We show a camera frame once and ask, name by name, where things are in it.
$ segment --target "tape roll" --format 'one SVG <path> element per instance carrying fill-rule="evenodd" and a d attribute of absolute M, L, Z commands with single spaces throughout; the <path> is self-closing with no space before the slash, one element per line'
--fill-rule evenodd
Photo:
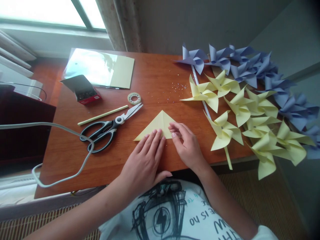
<path fill-rule="evenodd" d="M 140 97 L 139 93 L 130 93 L 128 95 L 128 101 L 132 105 L 137 105 L 137 104 L 139 104 L 141 102 L 141 97 Z"/>

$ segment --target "scissors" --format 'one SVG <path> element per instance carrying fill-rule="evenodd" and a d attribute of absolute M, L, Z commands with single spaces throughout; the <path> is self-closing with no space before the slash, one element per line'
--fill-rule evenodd
<path fill-rule="evenodd" d="M 118 129 L 118 127 L 122 124 L 124 124 L 124 122 L 130 118 L 132 115 L 134 115 L 141 107 L 143 106 L 143 104 L 139 103 L 137 105 L 135 105 L 134 107 L 130 108 L 126 114 L 122 114 L 121 116 L 116 117 L 115 120 L 113 121 L 99 121 L 99 122 L 94 122 L 92 124 L 90 124 L 89 126 L 87 126 L 84 130 L 82 130 L 81 135 L 85 135 L 85 133 L 91 129 L 92 127 L 95 127 L 96 125 L 101 125 L 101 128 L 99 128 L 99 130 L 97 130 L 96 132 L 94 132 L 90 137 L 90 139 L 93 140 L 93 142 L 96 144 L 97 142 L 100 142 L 103 138 L 105 138 L 107 135 L 110 135 L 110 139 L 108 141 L 108 143 L 98 149 L 98 150 L 94 150 L 92 151 L 92 153 L 97 153 L 97 152 L 101 152 L 102 150 L 106 149 L 107 147 L 109 147 L 109 145 L 112 143 L 112 141 L 114 140 L 114 137 L 116 135 L 116 131 Z M 82 142 L 86 142 L 87 140 L 84 139 L 83 137 L 80 137 L 80 140 Z M 91 150 L 91 143 L 88 145 L 88 152 Z"/>

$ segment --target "scissor blade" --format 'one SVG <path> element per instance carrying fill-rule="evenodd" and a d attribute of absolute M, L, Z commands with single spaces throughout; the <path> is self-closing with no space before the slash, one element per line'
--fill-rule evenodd
<path fill-rule="evenodd" d="M 135 105 L 134 107 L 130 108 L 126 115 L 123 116 L 124 120 L 127 120 L 128 118 L 130 118 L 133 114 L 135 114 L 141 107 L 143 106 L 142 103 L 139 103 L 137 105 Z"/>

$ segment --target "window frame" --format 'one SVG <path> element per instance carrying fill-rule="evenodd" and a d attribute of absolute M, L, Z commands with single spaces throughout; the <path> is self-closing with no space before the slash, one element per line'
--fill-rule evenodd
<path fill-rule="evenodd" d="M 75 31 L 89 31 L 89 32 L 102 32 L 107 33 L 106 29 L 100 28 L 93 28 L 87 14 L 85 13 L 81 3 L 79 0 L 70 0 L 77 10 L 80 18 L 82 19 L 85 27 L 80 26 L 70 26 L 70 25 L 63 25 L 63 24 L 54 24 L 54 23 L 44 23 L 44 22 L 35 22 L 35 21 L 24 21 L 24 20 L 13 20 L 13 19 L 5 19 L 0 18 L 1 23 L 7 24 L 18 24 L 18 25 L 25 25 L 25 26 L 33 26 L 33 27 L 46 27 L 46 28 L 55 28 L 55 29 L 67 29 L 67 30 L 75 30 Z"/>

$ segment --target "folded paper triangle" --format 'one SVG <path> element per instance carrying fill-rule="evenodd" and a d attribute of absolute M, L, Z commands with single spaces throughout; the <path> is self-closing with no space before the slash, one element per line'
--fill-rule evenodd
<path fill-rule="evenodd" d="M 168 114 L 163 110 L 149 123 L 149 125 L 134 139 L 134 141 L 140 141 L 145 135 L 150 134 L 154 129 L 162 129 L 163 136 L 166 139 L 171 139 L 171 133 L 168 129 L 169 123 L 175 122 Z"/>

